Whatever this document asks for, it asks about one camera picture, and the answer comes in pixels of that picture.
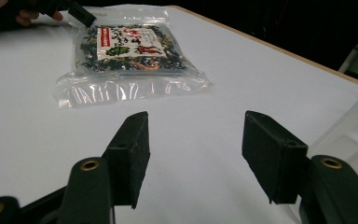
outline snack package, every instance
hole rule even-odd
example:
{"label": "snack package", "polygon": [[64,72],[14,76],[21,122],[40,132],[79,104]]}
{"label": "snack package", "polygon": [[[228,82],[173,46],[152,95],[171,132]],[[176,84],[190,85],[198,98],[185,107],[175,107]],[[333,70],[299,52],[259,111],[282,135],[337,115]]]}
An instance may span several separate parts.
{"label": "snack package", "polygon": [[90,28],[73,26],[72,71],[60,77],[59,108],[180,95],[208,87],[209,80],[182,53],[165,7],[86,7]]}

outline package label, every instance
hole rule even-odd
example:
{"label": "package label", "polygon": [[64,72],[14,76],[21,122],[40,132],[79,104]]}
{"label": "package label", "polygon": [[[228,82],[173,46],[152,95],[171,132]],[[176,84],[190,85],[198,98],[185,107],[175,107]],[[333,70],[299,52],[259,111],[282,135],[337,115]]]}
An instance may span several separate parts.
{"label": "package label", "polygon": [[124,57],[166,57],[153,30],[127,27],[98,28],[97,54],[98,61]]}

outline plastic bag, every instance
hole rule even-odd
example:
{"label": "plastic bag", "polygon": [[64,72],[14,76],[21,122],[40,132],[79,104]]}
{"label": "plastic bag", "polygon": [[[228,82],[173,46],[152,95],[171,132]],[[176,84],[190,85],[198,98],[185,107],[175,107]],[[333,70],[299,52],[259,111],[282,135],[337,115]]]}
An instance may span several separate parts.
{"label": "plastic bag", "polygon": [[182,53],[165,7],[86,7],[90,27],[73,26],[72,71],[60,77],[59,108],[180,95],[208,87],[209,80]]}

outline white table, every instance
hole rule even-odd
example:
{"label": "white table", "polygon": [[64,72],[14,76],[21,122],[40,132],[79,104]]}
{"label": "white table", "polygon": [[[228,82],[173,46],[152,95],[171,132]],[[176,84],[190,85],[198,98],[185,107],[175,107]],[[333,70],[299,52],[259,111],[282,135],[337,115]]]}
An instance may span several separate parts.
{"label": "white table", "polygon": [[269,204],[241,155],[244,113],[270,115],[310,145],[358,100],[358,84],[168,12],[183,53],[213,83],[206,91],[59,109],[52,92],[71,70],[70,27],[0,33],[0,196],[24,206],[65,186],[77,161],[101,156],[126,117],[147,111],[151,158],[137,208],[116,206],[118,224],[296,223],[287,206]]}

